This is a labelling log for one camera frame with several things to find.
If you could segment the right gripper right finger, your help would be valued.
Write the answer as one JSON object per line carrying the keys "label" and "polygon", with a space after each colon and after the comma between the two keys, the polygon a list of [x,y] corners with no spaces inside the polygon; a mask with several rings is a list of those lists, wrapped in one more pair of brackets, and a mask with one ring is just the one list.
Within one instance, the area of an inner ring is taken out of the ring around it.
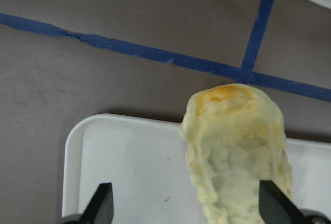
{"label": "right gripper right finger", "polygon": [[270,180],[259,182],[259,213],[266,224],[330,223],[322,213],[298,209]]}

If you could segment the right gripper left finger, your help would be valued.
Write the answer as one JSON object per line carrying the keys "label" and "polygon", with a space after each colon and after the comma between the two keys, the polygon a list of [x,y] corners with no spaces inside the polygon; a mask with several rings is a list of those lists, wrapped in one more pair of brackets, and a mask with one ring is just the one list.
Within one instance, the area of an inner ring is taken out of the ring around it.
{"label": "right gripper left finger", "polygon": [[64,217],[62,223],[108,223],[114,217],[112,183],[101,183],[82,214]]}

